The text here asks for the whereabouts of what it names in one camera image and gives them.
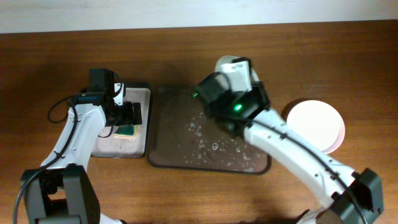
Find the wood grain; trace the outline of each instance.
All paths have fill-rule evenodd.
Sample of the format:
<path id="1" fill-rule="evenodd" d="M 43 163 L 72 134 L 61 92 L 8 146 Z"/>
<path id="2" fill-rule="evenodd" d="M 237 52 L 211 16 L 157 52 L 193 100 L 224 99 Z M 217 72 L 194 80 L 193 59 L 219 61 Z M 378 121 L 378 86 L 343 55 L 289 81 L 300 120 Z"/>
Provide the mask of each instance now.
<path id="1" fill-rule="evenodd" d="M 88 85 L 90 68 L 125 80 L 196 83 L 218 57 L 251 57 L 273 107 L 299 98 L 333 105 L 346 124 L 332 154 L 382 178 L 398 220 L 398 22 L 335 22 L 0 35 L 0 223 L 10 223 L 25 169 L 37 167 L 63 128 L 47 110 Z M 129 223 L 239 223 L 295 217 L 315 197 L 277 162 L 262 176 L 151 167 L 145 159 L 92 158 L 101 211 Z M 26 223 L 24 206 L 20 223 Z"/>

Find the green led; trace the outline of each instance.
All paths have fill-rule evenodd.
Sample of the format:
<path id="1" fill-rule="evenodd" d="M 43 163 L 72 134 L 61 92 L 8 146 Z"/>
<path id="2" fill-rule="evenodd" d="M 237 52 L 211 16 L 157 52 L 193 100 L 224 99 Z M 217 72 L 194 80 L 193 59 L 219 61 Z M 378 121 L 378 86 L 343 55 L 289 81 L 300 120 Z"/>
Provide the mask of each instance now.
<path id="1" fill-rule="evenodd" d="M 242 109 L 242 105 L 235 105 L 234 110 L 240 111 Z"/>

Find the brown table surface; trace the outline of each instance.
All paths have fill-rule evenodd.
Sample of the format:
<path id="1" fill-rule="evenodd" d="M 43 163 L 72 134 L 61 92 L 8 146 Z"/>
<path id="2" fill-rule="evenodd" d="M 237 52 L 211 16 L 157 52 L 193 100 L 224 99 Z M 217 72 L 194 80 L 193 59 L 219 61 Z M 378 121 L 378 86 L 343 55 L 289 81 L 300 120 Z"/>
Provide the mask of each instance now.
<path id="1" fill-rule="evenodd" d="M 0 222 L 11 222 L 23 171 L 40 165 L 63 129 L 46 120 L 47 110 L 88 86 L 89 69 L 110 68 L 125 80 L 154 86 L 192 84 L 226 54 L 253 59 L 279 111 L 299 98 L 333 105 L 346 136 L 331 155 L 381 176 L 385 213 L 378 223 L 396 223 L 397 21 L 0 35 Z M 101 211 L 129 223 L 253 222 L 318 206 L 277 162 L 255 176 L 91 158 L 88 175 Z M 20 222 L 26 223 L 21 207 Z"/>

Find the white wall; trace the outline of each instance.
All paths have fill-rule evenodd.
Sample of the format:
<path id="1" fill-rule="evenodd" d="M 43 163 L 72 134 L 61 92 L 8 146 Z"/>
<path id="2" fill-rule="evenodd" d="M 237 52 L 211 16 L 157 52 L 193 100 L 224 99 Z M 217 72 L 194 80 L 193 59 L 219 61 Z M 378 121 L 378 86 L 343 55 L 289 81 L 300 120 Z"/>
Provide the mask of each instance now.
<path id="1" fill-rule="evenodd" d="M 398 19 L 397 0 L 0 0 L 0 33 Z"/>

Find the green sponge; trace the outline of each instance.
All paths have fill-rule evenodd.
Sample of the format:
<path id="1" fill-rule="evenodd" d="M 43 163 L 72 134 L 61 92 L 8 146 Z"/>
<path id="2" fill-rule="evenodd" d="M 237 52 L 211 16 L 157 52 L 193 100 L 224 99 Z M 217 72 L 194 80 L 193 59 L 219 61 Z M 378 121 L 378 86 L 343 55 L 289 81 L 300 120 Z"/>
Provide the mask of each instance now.
<path id="1" fill-rule="evenodd" d="M 135 125 L 122 126 L 122 127 L 119 127 L 114 132 L 114 136 L 117 138 L 131 138 L 131 137 L 133 137 L 135 132 L 136 132 Z"/>

